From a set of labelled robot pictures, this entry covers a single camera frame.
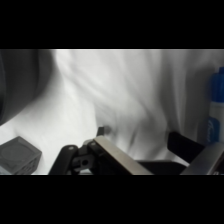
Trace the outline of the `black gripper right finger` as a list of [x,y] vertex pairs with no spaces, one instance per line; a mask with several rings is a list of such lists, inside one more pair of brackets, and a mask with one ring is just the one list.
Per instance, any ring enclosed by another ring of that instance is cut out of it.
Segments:
[[224,144],[204,146],[179,133],[168,135],[167,148],[188,163],[182,175],[224,175]]

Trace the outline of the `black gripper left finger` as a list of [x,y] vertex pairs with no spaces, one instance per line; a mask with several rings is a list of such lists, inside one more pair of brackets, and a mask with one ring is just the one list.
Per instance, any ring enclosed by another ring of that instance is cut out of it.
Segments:
[[152,175],[104,136],[87,140],[80,148],[64,146],[49,174],[79,175],[85,170],[93,175]]

